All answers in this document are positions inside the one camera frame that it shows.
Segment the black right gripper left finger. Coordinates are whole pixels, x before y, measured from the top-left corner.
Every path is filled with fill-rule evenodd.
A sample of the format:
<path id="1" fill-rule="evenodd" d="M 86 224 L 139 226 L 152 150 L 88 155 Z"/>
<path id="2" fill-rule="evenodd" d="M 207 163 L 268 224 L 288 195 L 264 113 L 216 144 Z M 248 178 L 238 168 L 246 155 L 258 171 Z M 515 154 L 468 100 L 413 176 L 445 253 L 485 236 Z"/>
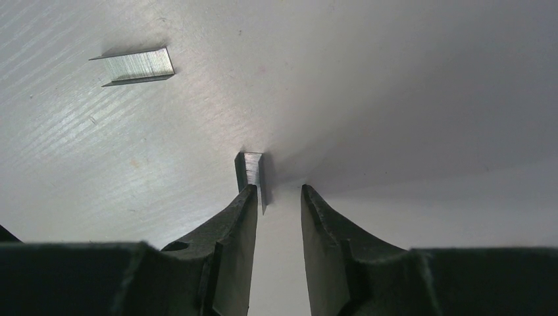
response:
<path id="1" fill-rule="evenodd" d="M 158 250 L 146 242 L 24 243 L 1 229 L 2 315 L 247 315 L 258 195 Z"/>

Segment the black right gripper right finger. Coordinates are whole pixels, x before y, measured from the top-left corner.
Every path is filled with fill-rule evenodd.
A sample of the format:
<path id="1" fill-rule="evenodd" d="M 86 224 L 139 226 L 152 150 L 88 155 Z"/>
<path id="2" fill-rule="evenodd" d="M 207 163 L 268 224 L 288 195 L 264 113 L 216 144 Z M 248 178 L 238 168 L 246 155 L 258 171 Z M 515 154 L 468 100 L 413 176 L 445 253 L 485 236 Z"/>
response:
<path id="1" fill-rule="evenodd" d="M 301 189 L 313 315 L 556 315 L 556 248 L 389 244 Z"/>

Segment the silver staple strip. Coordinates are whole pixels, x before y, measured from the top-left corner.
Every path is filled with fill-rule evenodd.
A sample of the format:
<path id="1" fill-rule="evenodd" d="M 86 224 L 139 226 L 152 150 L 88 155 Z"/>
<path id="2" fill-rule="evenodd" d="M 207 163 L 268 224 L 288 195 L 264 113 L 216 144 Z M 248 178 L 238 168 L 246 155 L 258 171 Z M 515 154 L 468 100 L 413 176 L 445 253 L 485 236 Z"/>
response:
<path id="1" fill-rule="evenodd" d="M 103 88 L 163 81 L 176 74 L 167 47 L 103 55 L 89 61 L 103 61 L 111 80 Z"/>
<path id="2" fill-rule="evenodd" d="M 268 205 L 265 183 L 264 154 L 256 152 L 239 152 L 234 159 L 238 190 L 242 191 L 247 185 L 257 187 L 261 212 L 264 215 Z"/>

